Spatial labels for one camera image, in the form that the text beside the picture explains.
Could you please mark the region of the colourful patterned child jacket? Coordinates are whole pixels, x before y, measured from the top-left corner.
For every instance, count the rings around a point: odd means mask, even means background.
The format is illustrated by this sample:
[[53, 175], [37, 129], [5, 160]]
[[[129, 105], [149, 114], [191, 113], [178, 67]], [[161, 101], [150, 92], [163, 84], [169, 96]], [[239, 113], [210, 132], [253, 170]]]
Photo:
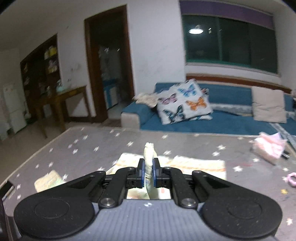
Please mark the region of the colourful patterned child jacket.
[[181, 203], [184, 200], [193, 203], [205, 199], [214, 190], [227, 188], [225, 180], [194, 170], [184, 174], [175, 166], [163, 167], [152, 143], [146, 143], [144, 157], [137, 167], [124, 167], [108, 175], [96, 171], [71, 182], [39, 191], [43, 199], [81, 199], [88, 198], [103, 206], [119, 205], [129, 190], [144, 189], [150, 199], [163, 199], [163, 189], [170, 192], [170, 198]]

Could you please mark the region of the cream cloth on sofa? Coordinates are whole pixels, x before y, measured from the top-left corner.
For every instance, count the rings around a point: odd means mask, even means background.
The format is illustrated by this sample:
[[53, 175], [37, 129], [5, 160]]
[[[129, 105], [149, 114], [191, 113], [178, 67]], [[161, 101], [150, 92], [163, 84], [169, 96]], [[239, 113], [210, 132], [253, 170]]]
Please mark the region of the cream cloth on sofa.
[[140, 93], [133, 97], [133, 101], [135, 101], [136, 104], [145, 104], [149, 108], [155, 108], [158, 104], [157, 95], [154, 93]]

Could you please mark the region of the butterfly print pillow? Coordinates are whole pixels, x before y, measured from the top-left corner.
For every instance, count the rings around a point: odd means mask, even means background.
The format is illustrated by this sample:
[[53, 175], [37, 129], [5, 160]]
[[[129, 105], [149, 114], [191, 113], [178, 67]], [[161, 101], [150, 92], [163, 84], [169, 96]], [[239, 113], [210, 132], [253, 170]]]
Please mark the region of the butterfly print pillow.
[[156, 95], [157, 111], [163, 125], [212, 119], [213, 110], [208, 95], [201, 90], [195, 79], [175, 84]]

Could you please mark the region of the blue sofa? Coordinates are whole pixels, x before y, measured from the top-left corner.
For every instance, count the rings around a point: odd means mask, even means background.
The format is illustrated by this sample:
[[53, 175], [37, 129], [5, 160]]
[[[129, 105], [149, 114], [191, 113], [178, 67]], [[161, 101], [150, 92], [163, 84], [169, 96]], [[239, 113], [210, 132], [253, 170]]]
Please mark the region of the blue sofa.
[[123, 109], [121, 125], [149, 131], [295, 135], [293, 97], [266, 87], [205, 84], [195, 79], [157, 83]]

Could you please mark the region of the wooden side table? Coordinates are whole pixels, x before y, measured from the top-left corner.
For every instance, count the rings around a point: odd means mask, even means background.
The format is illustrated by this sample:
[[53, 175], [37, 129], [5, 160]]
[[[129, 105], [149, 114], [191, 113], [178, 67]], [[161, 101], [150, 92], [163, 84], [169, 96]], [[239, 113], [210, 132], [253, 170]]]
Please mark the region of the wooden side table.
[[47, 138], [48, 136], [47, 136], [47, 133], [45, 130], [44, 123], [42, 121], [43, 117], [42, 117], [41, 109], [43, 108], [43, 106], [48, 105], [48, 104], [52, 104], [54, 106], [54, 109], [55, 109], [57, 116], [58, 116], [60, 130], [63, 133], [66, 130], [66, 126], [65, 126], [65, 121], [64, 121], [64, 117], [63, 117], [61, 103], [66, 101], [67, 99], [77, 96], [79, 94], [82, 94], [83, 98], [84, 98], [86, 111], [88, 113], [87, 120], [89, 122], [93, 123], [91, 112], [90, 112], [90, 107], [89, 107], [89, 101], [88, 101], [88, 97], [87, 97], [86, 85], [71, 88], [71, 89], [66, 89], [66, 90], [56, 93], [54, 95], [42, 97], [37, 102], [34, 103], [34, 109], [35, 109], [35, 111], [37, 113], [37, 117], [38, 117], [38, 126], [41, 130], [41, 133], [43, 134], [43, 136], [45, 138]]

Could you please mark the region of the pink tissue box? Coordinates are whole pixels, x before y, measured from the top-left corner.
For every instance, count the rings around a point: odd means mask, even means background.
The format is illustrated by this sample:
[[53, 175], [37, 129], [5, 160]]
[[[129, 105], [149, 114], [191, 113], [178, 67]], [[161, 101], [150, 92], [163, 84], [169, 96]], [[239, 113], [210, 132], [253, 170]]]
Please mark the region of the pink tissue box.
[[286, 146], [286, 139], [280, 133], [269, 135], [260, 132], [252, 143], [252, 151], [272, 165], [277, 165]]

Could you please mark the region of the white refrigerator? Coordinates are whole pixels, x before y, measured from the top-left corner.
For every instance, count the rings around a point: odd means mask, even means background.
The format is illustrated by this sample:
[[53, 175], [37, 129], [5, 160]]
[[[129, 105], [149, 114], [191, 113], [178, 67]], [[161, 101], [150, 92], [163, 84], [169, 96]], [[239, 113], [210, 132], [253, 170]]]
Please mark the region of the white refrigerator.
[[27, 125], [23, 115], [23, 104], [13, 83], [3, 87], [3, 94], [9, 114], [10, 126], [13, 132], [17, 133]]

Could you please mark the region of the small black box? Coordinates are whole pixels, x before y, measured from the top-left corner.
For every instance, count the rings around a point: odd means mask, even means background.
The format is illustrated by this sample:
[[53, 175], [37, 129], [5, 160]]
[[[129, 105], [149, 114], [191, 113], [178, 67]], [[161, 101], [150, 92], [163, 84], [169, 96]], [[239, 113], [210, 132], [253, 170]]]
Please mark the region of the small black box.
[[281, 156], [284, 158], [284, 159], [289, 159], [290, 158], [290, 153], [288, 151], [283, 151], [283, 153], [281, 154]]

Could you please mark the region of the grey cushion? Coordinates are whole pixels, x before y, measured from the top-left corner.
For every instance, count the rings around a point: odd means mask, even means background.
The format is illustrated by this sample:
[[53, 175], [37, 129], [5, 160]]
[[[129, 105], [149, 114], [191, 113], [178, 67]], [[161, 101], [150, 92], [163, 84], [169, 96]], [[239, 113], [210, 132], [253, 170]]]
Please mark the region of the grey cushion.
[[255, 121], [286, 123], [285, 97], [282, 90], [253, 86], [252, 113]]

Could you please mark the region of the pink hair scrunchie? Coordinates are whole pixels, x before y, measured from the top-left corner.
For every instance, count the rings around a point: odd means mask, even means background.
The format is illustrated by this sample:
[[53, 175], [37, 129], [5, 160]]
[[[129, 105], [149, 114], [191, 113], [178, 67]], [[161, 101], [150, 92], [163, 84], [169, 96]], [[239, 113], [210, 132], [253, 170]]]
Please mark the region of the pink hair scrunchie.
[[288, 174], [285, 178], [285, 182], [288, 183], [292, 187], [296, 187], [296, 173], [292, 172]]

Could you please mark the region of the dark bookshelf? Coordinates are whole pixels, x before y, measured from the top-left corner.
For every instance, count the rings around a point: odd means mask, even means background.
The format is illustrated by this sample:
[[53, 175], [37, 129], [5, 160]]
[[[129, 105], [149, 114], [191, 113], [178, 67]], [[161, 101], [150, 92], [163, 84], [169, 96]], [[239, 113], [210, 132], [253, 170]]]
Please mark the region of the dark bookshelf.
[[30, 121], [38, 119], [34, 103], [60, 79], [57, 35], [52, 36], [20, 62], [23, 91]]

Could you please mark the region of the dark doorway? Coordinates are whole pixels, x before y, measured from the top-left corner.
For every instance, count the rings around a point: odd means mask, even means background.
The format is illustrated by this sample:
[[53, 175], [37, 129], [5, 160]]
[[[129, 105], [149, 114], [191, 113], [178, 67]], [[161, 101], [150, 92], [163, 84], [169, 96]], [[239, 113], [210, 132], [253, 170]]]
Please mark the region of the dark doorway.
[[95, 121], [134, 97], [127, 6], [118, 6], [84, 21], [85, 45]]

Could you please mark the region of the dark window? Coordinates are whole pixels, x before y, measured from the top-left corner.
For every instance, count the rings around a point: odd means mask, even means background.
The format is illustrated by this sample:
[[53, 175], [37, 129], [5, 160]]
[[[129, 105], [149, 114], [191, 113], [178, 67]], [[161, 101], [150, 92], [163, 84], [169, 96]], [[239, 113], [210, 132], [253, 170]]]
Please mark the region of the dark window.
[[278, 73], [275, 31], [216, 16], [182, 17], [186, 61]]

